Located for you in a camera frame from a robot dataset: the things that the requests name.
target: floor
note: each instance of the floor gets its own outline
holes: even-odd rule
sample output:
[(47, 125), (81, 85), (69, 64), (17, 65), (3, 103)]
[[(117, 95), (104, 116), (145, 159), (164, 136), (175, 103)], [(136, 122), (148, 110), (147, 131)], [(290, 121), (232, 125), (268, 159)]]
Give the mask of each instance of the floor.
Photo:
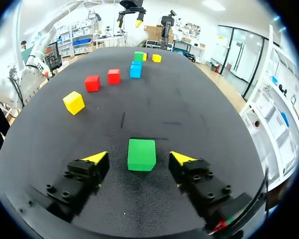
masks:
[(248, 83), (237, 78), (232, 72), (227, 71), (226, 69), (224, 69), (222, 75), (224, 76), (224, 79), (230, 85), (232, 85), (238, 93), (240, 93), (241, 95), (243, 94), (243, 92), (248, 86)]
[[(237, 112), (240, 112), (243, 106), (245, 105), (245, 101), (241, 97), (241, 95), (236, 91), (235, 87), (232, 86), (228, 81), (226, 81), (221, 75), (218, 73), (212, 72), (210, 68), (206, 65), (198, 64), (196, 63), (196, 66), (204, 72), (209, 79), (215, 83), (215, 85), (220, 89), (220, 91), (227, 97), (227, 99), (232, 103), (234, 108), (237, 110)], [(47, 81), (42, 83), (40, 87), (43, 87)]]

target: screw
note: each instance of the screw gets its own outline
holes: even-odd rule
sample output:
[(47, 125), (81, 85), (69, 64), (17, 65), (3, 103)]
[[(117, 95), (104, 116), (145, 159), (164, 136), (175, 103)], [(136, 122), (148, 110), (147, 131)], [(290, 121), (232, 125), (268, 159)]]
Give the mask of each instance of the screw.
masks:
[(214, 200), (215, 195), (214, 195), (213, 193), (210, 192), (210, 193), (208, 193), (207, 198), (208, 198), (209, 200)]
[(69, 192), (63, 191), (62, 198), (64, 198), (65, 200), (69, 200), (70, 197), (71, 194)]
[(54, 193), (56, 191), (55, 187), (53, 187), (51, 184), (47, 184), (46, 185), (46, 190), (49, 192), (49, 193)]
[(214, 176), (213, 172), (208, 172), (207, 173), (207, 178), (211, 179)]
[(70, 171), (65, 171), (64, 174), (63, 174), (64, 177), (66, 178), (71, 178), (72, 177), (72, 174)]
[(198, 175), (195, 175), (195, 176), (193, 177), (193, 179), (194, 179), (194, 181), (199, 181), (199, 180), (200, 180), (200, 177), (199, 177)]
[(227, 185), (227, 186), (224, 187), (221, 191), (222, 191), (222, 193), (224, 193), (224, 194), (229, 194), (229, 193), (231, 193), (231, 186), (230, 186), (230, 185)]
[(83, 182), (84, 181), (84, 177), (83, 176), (78, 176), (78, 181), (79, 182)]

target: cube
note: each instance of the cube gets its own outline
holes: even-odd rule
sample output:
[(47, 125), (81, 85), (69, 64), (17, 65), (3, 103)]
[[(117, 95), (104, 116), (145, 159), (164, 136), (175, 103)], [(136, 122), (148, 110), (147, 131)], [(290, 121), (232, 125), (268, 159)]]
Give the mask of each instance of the cube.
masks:
[(121, 71), (119, 69), (109, 70), (108, 81), (110, 85), (117, 85), (121, 81)]
[(85, 107), (82, 96), (76, 91), (64, 97), (63, 102), (72, 115), (76, 115)]
[(140, 66), (142, 66), (142, 65), (143, 65), (143, 62), (140, 62), (140, 61), (133, 61), (133, 62), (132, 62), (132, 65), (140, 65)]
[(88, 76), (85, 80), (85, 87), (87, 92), (99, 91), (100, 86), (100, 76)]
[(159, 62), (161, 62), (161, 56), (157, 55), (157, 54), (153, 54), (152, 60), (153, 60), (153, 62), (159, 63)]
[(152, 171), (156, 165), (155, 141), (130, 139), (128, 169), (131, 171)]
[(140, 78), (142, 74), (142, 66), (132, 64), (130, 68), (130, 78)]
[(144, 54), (140, 51), (134, 53), (134, 61), (143, 61)]

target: red cube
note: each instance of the red cube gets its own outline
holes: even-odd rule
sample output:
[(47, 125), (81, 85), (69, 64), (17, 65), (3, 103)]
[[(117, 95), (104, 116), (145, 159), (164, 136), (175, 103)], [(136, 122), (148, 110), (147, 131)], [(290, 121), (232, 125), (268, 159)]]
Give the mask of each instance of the red cube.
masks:
[(99, 91), (101, 86), (100, 76), (88, 76), (85, 80), (87, 92)]
[(109, 70), (108, 79), (110, 85), (119, 84), (121, 81), (121, 71), (119, 69)]

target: black table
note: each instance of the black table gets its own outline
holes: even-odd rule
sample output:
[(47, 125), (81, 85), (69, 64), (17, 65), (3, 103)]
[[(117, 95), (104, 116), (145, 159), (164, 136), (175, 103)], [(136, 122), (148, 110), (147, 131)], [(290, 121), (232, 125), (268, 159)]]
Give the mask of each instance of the black table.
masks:
[[(160, 54), (162, 62), (149, 59), (142, 78), (130, 79), (135, 51)], [(121, 70), (120, 85), (107, 84), (109, 69)], [(86, 92), (89, 75), (100, 75), (99, 92)], [(86, 105), (76, 116), (62, 101), (72, 91), (81, 93)], [(152, 172), (127, 170), (131, 137), (155, 139)], [(234, 197), (243, 192), (253, 197), (263, 179), (243, 121), (201, 70), (178, 53), (117, 47), (99, 49), (70, 65), (22, 110), (0, 153), (0, 193), (27, 184), (45, 193), (45, 185), (69, 161), (102, 151), (109, 152), (110, 170), (97, 196), (72, 223), (107, 235), (153, 237), (204, 225), (168, 170), (170, 151), (206, 159), (214, 174), (232, 185)]]

